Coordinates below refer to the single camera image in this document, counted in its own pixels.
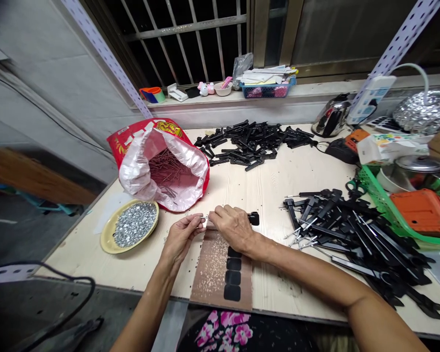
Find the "wooden board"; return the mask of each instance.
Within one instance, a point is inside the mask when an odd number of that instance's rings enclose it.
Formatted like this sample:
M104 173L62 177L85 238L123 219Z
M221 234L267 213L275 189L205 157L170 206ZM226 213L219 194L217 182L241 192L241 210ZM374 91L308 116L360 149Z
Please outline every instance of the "wooden board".
M204 235L196 276L192 284L191 302L204 303L218 307L234 308L243 311L253 309L252 301L252 266L247 256L234 253L228 255L228 242L215 230L208 230ZM238 270L227 270L227 261L241 262ZM240 278L239 285L227 285L231 277ZM232 297L238 292L239 297Z
M310 130L310 125L293 126L296 127ZM185 132L194 141L207 131L213 133L214 129ZM344 131L340 136L348 133L349 131ZM232 145L228 142L214 151L229 148L232 148ZM219 204L230 204L247 212L257 211L261 217L261 224L255 227L255 230L279 243L288 244L283 238L293 229L287 211L279 208L284 197L297 192L325 188L344 190L345 183L354 173L353 165L320 153L315 148L303 146L292 150L284 145L278 150L275 160L267 160L249 172L245 172L244 167L228 163L212 167L207 193L187 214L206 214ZM99 236L93 234L93 229L106 203L113 195L122 191L120 183L116 181L45 262L70 275L92 276L99 285L144 291L158 263L170 226L186 214L160 211L158 226L150 238L125 254L107 254L100 248ZM368 195L365 195L364 199L370 200ZM173 297L190 299L201 245L202 238L198 236L181 265L173 286ZM304 252L330 261L314 248L305 248ZM363 281L358 274L350 274ZM37 275L57 277L46 269L40 269ZM427 276L433 284L416 289L440 303L440 285L430 273L427 273ZM327 306L270 265L253 262L252 287L253 310L312 321L346 321L343 313ZM440 335L440 320L427 317L410 298L403 297L402 301L405 307L398 307L397 311L412 330L431 336Z
M90 204L96 195L36 161L0 148L0 183L61 204Z

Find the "small bowl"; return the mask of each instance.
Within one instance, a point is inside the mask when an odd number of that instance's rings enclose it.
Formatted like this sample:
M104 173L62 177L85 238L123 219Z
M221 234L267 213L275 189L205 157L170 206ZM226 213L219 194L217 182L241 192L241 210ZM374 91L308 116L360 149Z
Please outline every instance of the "small bowl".
M392 180L390 180L388 175L391 173L391 170L392 170L391 165L382 166L380 168L378 175L376 175L376 180L379 182L381 187L383 187L383 189L389 193L410 192L411 189L409 185L405 185L405 187L401 187L396 183L394 183Z
M223 86L223 82L217 83L214 85L215 93L219 96L227 96L231 93L231 88L233 86L233 83L228 83L227 87L225 89L221 89L221 86Z
M153 222L153 225L152 225L151 229L148 231L148 233L144 237L142 237L136 244L134 244L130 247L119 247L116 244L116 241L114 240L114 237L113 237L113 233L116 231L117 221L119 220L119 217L121 216L121 214L124 210L128 209L129 207L131 207L132 205L134 205L136 203L153 203L156 208L155 221ZM135 246L140 244L140 242L147 239L152 234L153 230L155 229L156 225L158 224L159 210L160 209L158 207L157 202L144 202L144 201L138 200L138 199L133 199L130 202L128 202L127 204L123 205L110 217L108 222L106 222L106 225L104 226L103 232L101 233L101 239L100 239L101 248L106 253L109 253L109 254L124 253L124 252L127 252L128 250L134 248Z

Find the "floor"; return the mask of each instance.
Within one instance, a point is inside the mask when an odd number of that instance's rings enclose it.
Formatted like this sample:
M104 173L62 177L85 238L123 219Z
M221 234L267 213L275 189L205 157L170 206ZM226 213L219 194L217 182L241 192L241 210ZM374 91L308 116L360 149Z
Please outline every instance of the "floor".
M42 260L78 215L61 212L43 215L19 196L0 196L0 264L17 260ZM0 284L0 351L5 351L62 314L71 312L88 287L58 281L28 280ZM132 314L140 295L97 289L80 313L68 324L77 325L100 316L100 330L90 333L78 351L108 351ZM153 351L175 351L187 303L170 302Z

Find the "orange device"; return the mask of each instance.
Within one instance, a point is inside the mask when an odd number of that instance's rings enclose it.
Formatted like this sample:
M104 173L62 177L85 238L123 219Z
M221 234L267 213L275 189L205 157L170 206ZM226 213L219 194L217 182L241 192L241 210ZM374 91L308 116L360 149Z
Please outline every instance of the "orange device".
M370 134L363 129L356 129L346 137L346 146L357 153L357 143L368 137Z
M440 237L440 197L434 191L424 188L393 193L390 198L414 231Z

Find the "wooden table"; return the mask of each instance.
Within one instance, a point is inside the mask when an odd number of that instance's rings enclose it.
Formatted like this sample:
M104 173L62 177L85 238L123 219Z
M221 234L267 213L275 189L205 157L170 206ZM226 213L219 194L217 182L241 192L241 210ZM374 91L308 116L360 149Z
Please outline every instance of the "wooden table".
M310 125L299 127L309 131ZM205 135L205 131L187 130L186 134L195 140ZM221 147L231 148L229 142ZM293 229L288 213L279 208L284 197L324 188L345 190L344 185L353 177L354 171L354 166L320 153L315 148L302 146L292 150L283 145L275 160L266 160L249 172L245 172L244 167L229 163L212 167L207 193L187 214L206 214L219 204L230 204L247 212L257 211L261 219L257 230L286 244L283 238ZM122 191L119 181L115 181L66 234L45 262L69 275L91 276L102 286L143 292L158 262L170 226L186 214L160 211L158 226L150 238L129 252L117 256L107 254L101 249L99 235L95 235L93 230L111 195ZM172 291L174 299L188 300L191 296L201 244L202 238L194 240L181 266ZM313 248L304 251L330 261ZM364 281L360 275L349 273ZM38 270L36 275L58 278L44 268ZM417 290L440 303L440 285L429 272L427 276L433 283L417 287ZM270 265L253 263L252 285L255 311L335 324L346 321L344 314L330 308ZM440 338L440 320L426 316L407 296L402 301L405 307L397 308L397 311L413 331L420 336Z

